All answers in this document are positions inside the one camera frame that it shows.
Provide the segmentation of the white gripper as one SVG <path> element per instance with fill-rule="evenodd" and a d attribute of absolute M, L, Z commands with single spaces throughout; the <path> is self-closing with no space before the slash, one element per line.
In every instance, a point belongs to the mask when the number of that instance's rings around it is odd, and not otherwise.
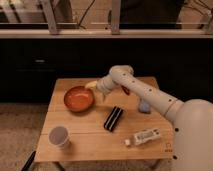
<path fill-rule="evenodd" d="M 117 83 L 113 81 L 110 75 L 107 75 L 98 81 L 91 81 L 85 85 L 85 88 L 95 88 L 99 91 L 101 91 L 103 94 L 107 95 L 109 94 L 115 87 L 117 86 Z"/>

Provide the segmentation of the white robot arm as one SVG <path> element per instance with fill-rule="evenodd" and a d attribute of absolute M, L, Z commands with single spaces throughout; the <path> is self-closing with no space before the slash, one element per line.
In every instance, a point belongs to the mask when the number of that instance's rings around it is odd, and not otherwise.
<path fill-rule="evenodd" d="M 140 81 L 133 73 L 129 65 L 116 65 L 86 87 L 107 95 L 121 85 L 167 119 L 174 130 L 171 171 L 213 171 L 213 103 L 202 99 L 183 102 Z"/>

